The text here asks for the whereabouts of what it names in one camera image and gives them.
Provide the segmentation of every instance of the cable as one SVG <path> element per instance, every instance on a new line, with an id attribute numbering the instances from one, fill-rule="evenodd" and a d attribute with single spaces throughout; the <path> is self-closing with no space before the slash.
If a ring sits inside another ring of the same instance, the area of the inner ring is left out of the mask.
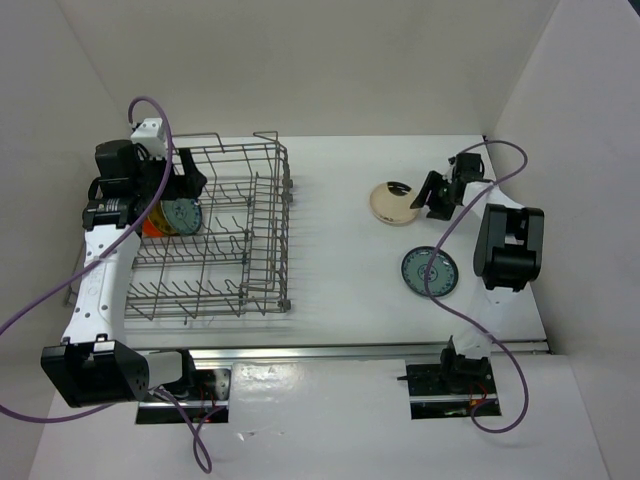
<path id="1" fill-rule="evenodd" d="M 136 155 L 138 155 L 138 159 L 141 162 L 146 162 L 151 158 L 151 154 L 149 153 L 149 150 L 147 150 L 147 147 L 145 147 L 141 143 L 136 143 L 134 145 L 134 148 L 136 150 Z"/>
<path id="2" fill-rule="evenodd" d="M 442 248 L 442 245 L 444 245 L 444 242 L 453 233 L 453 231 L 460 224 L 462 219 L 467 215 L 467 213 L 471 211 L 474 205 L 478 203 L 484 195 L 489 193 L 493 189 L 493 187 L 497 187 L 498 185 L 506 182 L 510 178 L 513 178 L 516 175 L 518 175 L 520 172 L 522 172 L 527 166 L 527 164 L 529 163 L 529 156 L 527 155 L 527 152 L 525 152 L 521 147 L 519 147 L 515 143 L 511 143 L 506 140 L 486 140 L 484 142 L 471 145 L 469 148 L 465 148 L 460 153 L 467 153 L 470 150 L 473 150 L 475 148 L 482 147 L 485 145 L 494 145 L 494 144 L 508 145 L 512 148 L 515 148 L 522 155 L 522 160 L 523 160 L 522 165 L 516 170 L 514 170 L 513 172 L 511 172 L 510 174 L 505 175 L 504 177 L 500 177 L 495 182 L 492 182 L 491 184 L 489 184 L 487 188 L 485 188 L 482 192 L 476 195 L 475 198 L 471 200 L 469 204 L 462 209 L 462 211 L 460 212 L 460 215 L 458 215 L 458 217 L 453 222 L 451 222 L 451 225 L 449 225 L 449 228 L 447 228 L 447 230 L 444 232 L 444 234 L 442 235 L 442 237 L 440 238 L 436 246 L 433 248 L 433 254 L 431 255 L 431 258 L 429 259 L 429 263 L 427 264 L 427 268 L 426 268 L 427 272 L 431 271 L 431 268 L 433 267 L 433 262 L 435 261 L 436 256 L 438 255 L 438 252 Z M 425 290 L 427 291 L 427 295 L 429 295 L 429 298 L 431 298 L 431 300 L 437 306 L 439 306 L 443 310 L 451 313 L 452 315 L 455 315 L 456 317 L 461 318 L 465 322 L 468 322 L 474 327 L 476 327 L 489 340 L 491 340 L 491 342 L 495 343 L 498 347 L 500 347 L 500 349 L 507 355 L 507 357 L 509 357 L 509 360 L 511 360 L 511 362 L 513 363 L 513 366 L 516 368 L 516 371 L 518 372 L 518 376 L 520 377 L 520 381 L 522 382 L 522 389 L 524 391 L 524 404 L 522 406 L 522 411 L 520 412 L 520 415 L 518 415 L 518 418 L 516 418 L 510 425 L 507 425 L 506 427 L 493 429 L 493 428 L 488 428 L 483 425 L 480 425 L 480 423 L 478 422 L 475 416 L 476 412 L 478 411 L 478 408 L 482 407 L 483 405 L 489 404 L 490 403 L 489 401 L 479 403 L 475 407 L 473 407 L 473 409 L 471 410 L 471 421 L 476 427 L 478 427 L 483 432 L 506 433 L 513 430 L 518 425 L 520 425 L 520 423 L 522 423 L 522 420 L 524 420 L 524 417 L 527 415 L 527 411 L 529 410 L 529 385 L 527 384 L 527 379 L 525 378 L 524 372 L 522 371 L 522 367 L 520 367 L 520 364 L 518 363 L 518 360 L 516 359 L 515 355 L 511 353 L 511 351 L 507 348 L 507 346 L 504 343 L 502 343 L 500 340 L 494 337 L 493 334 L 491 334 L 491 332 L 487 330 L 485 327 L 483 327 L 480 323 L 478 323 L 468 315 L 465 315 L 464 313 L 459 312 L 458 310 L 451 308 L 448 305 L 442 303 L 438 298 L 433 296 L 433 294 L 431 293 L 431 290 L 429 290 L 429 275 L 424 276 L 424 287 L 425 287 Z"/>
<path id="3" fill-rule="evenodd" d="M 102 252 L 102 254 L 98 257 L 97 260 L 95 260 L 93 263 L 90 263 L 89 265 L 87 265 L 86 267 L 84 267 L 82 270 L 80 270 L 79 272 L 75 273 L 74 275 L 72 275 L 70 278 L 68 278 L 67 280 L 65 280 L 61 284 L 53 287 L 51 290 L 49 290 L 48 292 L 44 293 L 40 297 L 36 298 L 31 303 L 27 304 L 22 309 L 20 309 L 18 312 L 16 312 L 11 318 L 9 318 L 9 320 L 4 322 L 2 324 L 2 326 L 0 326 L 0 336 L 4 332 L 6 332 L 14 323 L 16 323 L 18 320 L 20 320 L 22 317 L 24 317 L 27 313 L 29 313 L 31 310 L 33 310 L 38 305 L 40 305 L 42 302 L 48 300 L 49 298 L 54 296 L 56 293 L 58 293 L 60 290 L 62 290 L 63 288 L 67 287 L 71 283 L 75 282 L 79 278 L 82 278 L 85 274 L 87 274 L 88 272 L 93 270 L 96 266 L 98 266 L 102 260 L 104 260 L 106 257 L 108 257 L 116 248 L 118 248 L 118 246 L 122 242 L 124 242 L 124 240 L 129 235 L 134 233 L 138 229 L 138 227 L 140 225 L 142 225 L 142 222 L 144 222 L 144 220 L 147 218 L 147 216 L 151 213 L 151 209 L 158 202 L 158 200 L 160 200 L 160 197 L 162 196 L 162 192 L 164 192 L 164 188 L 166 187 L 167 182 L 169 181 L 169 174 L 171 173 L 171 169 L 172 169 L 172 166 L 173 166 L 173 137 L 171 135 L 171 127 L 169 126 L 169 120 L 167 119 L 167 115 L 164 112 L 164 110 L 162 109 L 162 107 L 160 106 L 160 104 L 158 102 L 156 102 L 153 98 L 147 97 L 147 96 L 140 96 L 140 97 L 136 97 L 133 100 L 131 100 L 131 103 L 129 104 L 129 110 L 128 110 L 129 123 L 133 123 L 133 110 L 134 110 L 135 106 L 140 102 L 149 103 L 156 109 L 156 111 L 158 112 L 158 115 L 160 115 L 160 118 L 162 118 L 162 121 L 163 121 L 163 123 L 165 125 L 166 133 L 167 133 L 167 165 L 166 165 L 166 167 L 164 169 L 164 174 L 162 176 L 162 180 L 160 181 L 160 186 L 158 187 L 158 190 L 156 191 L 156 194 L 153 196 L 153 199 L 151 200 L 151 202 L 149 203 L 147 208 L 144 210 L 144 212 L 142 212 L 142 214 L 138 217 L 138 219 L 135 222 L 133 222 L 129 226 L 129 228 L 127 228 L 122 233 L 122 235 L 120 235 L 120 237 L 118 237 L 118 239 L 115 242 L 113 242 L 108 248 L 106 248 L 104 250 L 104 252 Z M 30 422 L 30 423 L 62 423 L 62 422 L 70 422 L 72 420 L 77 420 L 79 418 L 83 418 L 83 417 L 92 415 L 92 414 L 100 412 L 100 411 L 102 411 L 105 408 L 108 408 L 110 406 L 111 405 L 101 405 L 99 407 L 92 408 L 91 410 L 87 410 L 85 412 L 77 413 L 75 415 L 69 415 L 69 416 L 66 416 L 66 417 L 57 417 L 57 418 L 40 418 L 40 417 L 32 417 L 32 416 L 29 416 L 29 415 L 23 415 L 21 413 L 14 412 L 13 410 L 8 409 L 4 405 L 0 405 L 0 413 L 3 413 L 5 415 L 7 415 L 8 417 L 15 418 L 16 420 L 21 420 L 23 422 Z"/>
<path id="4" fill-rule="evenodd" d="M 182 408 L 180 406 L 180 403 L 178 403 L 178 400 L 176 400 L 176 398 L 173 395 L 171 395 L 164 388 L 160 388 L 160 387 L 158 387 L 158 388 L 156 388 L 154 390 L 154 395 L 157 395 L 157 396 L 161 397 L 164 400 L 170 401 L 176 407 L 176 409 L 178 410 L 178 413 L 180 414 L 180 416 L 184 420 L 184 423 L 187 424 L 187 427 L 189 427 L 189 430 L 191 430 L 191 434 L 193 435 L 193 456 L 196 459 L 196 463 L 198 464 L 198 466 L 200 467 L 200 469 L 204 473 L 207 473 L 207 474 L 211 473 L 211 471 L 213 470 L 213 463 L 211 462 L 211 456 L 209 455 L 209 451 L 207 450 L 207 447 L 205 447 L 204 443 L 202 442 L 202 439 L 200 438 L 200 429 L 202 428 L 204 423 L 214 413 L 218 412 L 218 410 L 214 409 L 214 410 L 210 411 L 209 413 L 207 413 L 202 418 L 202 420 L 200 420 L 200 423 L 198 423 L 198 428 L 196 429 L 196 428 L 194 428 L 193 423 L 191 422 L 191 419 L 189 419 L 189 415 L 187 415 L 187 412 L 184 410 L 184 408 Z M 198 448 L 197 447 L 200 447 L 200 450 L 204 454 L 204 459 L 207 462 L 206 466 L 205 466 L 204 463 L 202 463 L 202 460 L 200 460 L 200 455 L 198 454 Z"/>
<path id="5" fill-rule="evenodd" d="M 473 386 L 474 385 L 478 385 L 478 387 L 480 387 L 480 390 L 482 391 L 482 398 L 480 400 L 474 400 L 473 399 Z M 479 403 L 484 402 L 487 399 L 488 396 L 489 396 L 489 392 L 487 391 L 487 389 L 485 388 L 485 386 L 482 383 L 480 383 L 480 382 L 470 383 L 469 384 L 469 409 L 475 407 Z"/>
<path id="6" fill-rule="evenodd" d="M 204 390 L 202 390 L 202 387 L 200 387 L 200 411 L 198 412 L 198 415 L 196 415 L 196 418 L 200 418 L 200 415 L 202 415 L 204 413 Z"/>

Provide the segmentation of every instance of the white wall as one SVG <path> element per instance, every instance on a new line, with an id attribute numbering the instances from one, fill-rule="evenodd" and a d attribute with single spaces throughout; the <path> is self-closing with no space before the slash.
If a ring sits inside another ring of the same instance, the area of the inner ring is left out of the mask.
<path id="1" fill-rule="evenodd" d="M 546 212 L 542 318 L 612 478 L 637 478 L 640 19 L 626 0 L 561 0 L 493 136 L 531 155 L 506 190 Z M 498 173 L 520 161 L 492 154 Z"/>
<path id="2" fill-rule="evenodd" d="M 82 239 L 94 146 L 126 133 L 54 0 L 0 6 L 0 319 L 66 278 Z M 0 402 L 46 416 L 42 346 L 59 341 L 60 296 L 0 339 Z M 0 478 L 29 474 L 42 427 L 0 415 Z"/>
<path id="3" fill-rule="evenodd" d="M 109 93 L 176 131 L 477 134 L 557 0 L 59 0 Z"/>
<path id="4" fill-rule="evenodd" d="M 401 360 L 238 363 L 229 423 L 201 432 L 211 475 L 194 461 L 184 424 L 135 425 L 136 404 L 126 403 L 47 426 L 29 479 L 605 480 L 567 358 L 519 358 L 531 408 L 503 435 L 468 418 L 412 421 Z M 480 421 L 497 428 L 517 417 L 523 394 L 504 355 L 492 367 L 503 416 Z M 68 410 L 56 395 L 52 414 Z"/>

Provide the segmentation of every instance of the orange object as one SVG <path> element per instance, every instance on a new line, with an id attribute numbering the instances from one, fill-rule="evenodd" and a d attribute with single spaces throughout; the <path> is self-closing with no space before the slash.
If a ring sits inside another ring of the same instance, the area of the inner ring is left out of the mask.
<path id="1" fill-rule="evenodd" d="M 178 235 L 178 232 L 176 232 L 175 229 L 169 225 L 169 222 L 167 222 L 167 219 L 162 212 L 160 202 L 156 203 L 153 207 L 151 213 L 147 217 L 147 220 L 162 234 L 162 236 Z"/>
<path id="2" fill-rule="evenodd" d="M 142 223 L 142 233 L 144 233 L 147 237 L 154 238 L 165 236 L 160 230 L 153 226 L 153 223 L 151 223 L 148 218 L 145 218 L 144 222 Z"/>

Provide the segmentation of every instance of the white plastic housing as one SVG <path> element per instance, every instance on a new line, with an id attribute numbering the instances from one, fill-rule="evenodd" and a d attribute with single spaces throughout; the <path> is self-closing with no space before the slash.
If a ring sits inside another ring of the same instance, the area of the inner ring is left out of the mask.
<path id="1" fill-rule="evenodd" d="M 508 288 L 487 290 L 482 279 L 478 278 L 467 315 L 489 330 L 494 337 L 499 338 L 502 326 L 507 320 L 505 312 L 516 295 L 518 293 Z M 458 325 L 453 334 L 457 354 L 476 360 L 491 355 L 492 342 L 484 333 L 467 322 L 458 322 Z"/>
<path id="2" fill-rule="evenodd" d="M 475 197 L 477 197 L 480 192 L 482 192 L 487 187 L 491 186 L 490 183 L 486 182 L 472 182 L 467 184 L 464 190 L 464 198 L 462 200 L 463 205 L 468 205 Z M 484 215 L 484 207 L 487 203 L 493 203 L 496 205 L 504 205 L 507 208 L 524 208 L 524 205 L 520 205 L 518 202 L 514 202 L 509 197 L 507 197 L 500 187 L 493 187 L 489 193 L 484 195 L 478 203 L 476 203 L 472 210 L 480 220 L 482 220 L 482 216 Z"/>
<path id="3" fill-rule="evenodd" d="M 84 265 L 98 259 L 115 242 L 124 229 L 102 225 L 85 232 Z M 69 343 L 94 342 L 98 335 L 124 343 L 124 309 L 133 259 L 138 252 L 140 238 L 133 233 L 106 259 L 84 277 L 71 322 L 63 340 Z"/>
<path id="4" fill-rule="evenodd" d="M 142 354 L 149 365 L 149 389 L 182 377 L 182 355 L 179 352 L 146 352 Z"/>
<path id="5" fill-rule="evenodd" d="M 131 134 L 131 141 L 145 147 L 153 158 L 167 155 L 167 137 L 161 118 L 145 118 Z"/>

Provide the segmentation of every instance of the metal wire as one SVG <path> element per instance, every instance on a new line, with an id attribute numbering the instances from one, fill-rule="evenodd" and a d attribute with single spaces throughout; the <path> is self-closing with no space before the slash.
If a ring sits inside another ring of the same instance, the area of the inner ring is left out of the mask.
<path id="1" fill-rule="evenodd" d="M 201 134 L 189 147 L 208 182 L 203 225 L 192 236 L 144 237 L 134 260 L 126 319 L 212 320 L 247 312 L 283 313 L 287 298 L 292 181 L 277 132 L 223 144 Z M 176 166 L 181 173 L 181 166 Z M 77 286 L 67 298 L 75 298 Z"/>

